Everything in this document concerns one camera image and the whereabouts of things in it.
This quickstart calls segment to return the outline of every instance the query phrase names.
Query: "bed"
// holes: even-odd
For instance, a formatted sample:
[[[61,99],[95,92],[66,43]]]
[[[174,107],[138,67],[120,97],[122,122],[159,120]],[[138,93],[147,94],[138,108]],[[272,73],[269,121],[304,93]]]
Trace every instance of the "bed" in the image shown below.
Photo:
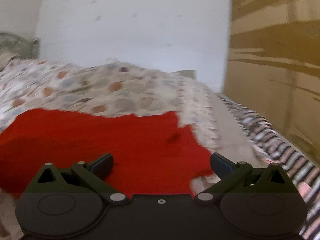
[[[29,109],[77,111],[94,116],[150,116],[176,112],[179,126],[190,125],[198,143],[234,162],[266,167],[254,154],[227,107],[204,84],[181,72],[164,73],[129,63],[113,62],[83,68],[38,57],[39,39],[26,41],[0,33],[0,131]],[[216,183],[215,176],[191,181],[194,193]],[[15,199],[2,193],[0,235],[19,239]]]

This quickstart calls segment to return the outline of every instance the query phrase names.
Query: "patterned bedsheet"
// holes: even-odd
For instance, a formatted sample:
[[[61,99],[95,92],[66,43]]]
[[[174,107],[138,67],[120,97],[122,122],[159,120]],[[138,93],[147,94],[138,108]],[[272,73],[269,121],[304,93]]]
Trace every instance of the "patterned bedsheet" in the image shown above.
[[[218,147],[210,90],[177,73],[115,62],[92,68],[52,61],[13,59],[0,72],[0,131],[33,108],[92,115],[137,116],[176,111],[199,143]]]

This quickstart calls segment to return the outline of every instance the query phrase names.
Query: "striped blanket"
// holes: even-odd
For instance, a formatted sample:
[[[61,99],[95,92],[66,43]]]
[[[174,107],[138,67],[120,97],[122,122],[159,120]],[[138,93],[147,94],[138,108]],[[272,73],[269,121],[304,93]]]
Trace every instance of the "striped blanket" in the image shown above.
[[[307,240],[320,239],[320,169],[282,140],[273,130],[271,123],[255,111],[241,104],[221,99],[242,126],[245,134],[254,144],[260,157],[282,165],[292,182],[299,189],[308,185],[303,195],[308,216],[300,235]]]

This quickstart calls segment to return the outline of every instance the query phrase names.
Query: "red towel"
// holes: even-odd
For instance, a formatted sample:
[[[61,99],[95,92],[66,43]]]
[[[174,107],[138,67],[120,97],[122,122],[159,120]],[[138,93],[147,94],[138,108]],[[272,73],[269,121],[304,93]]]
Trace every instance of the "red towel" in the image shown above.
[[[116,118],[29,110],[0,134],[0,187],[20,196],[39,168],[67,168],[112,153],[106,182],[127,194],[190,194],[190,180],[210,175],[210,153],[174,112]]]

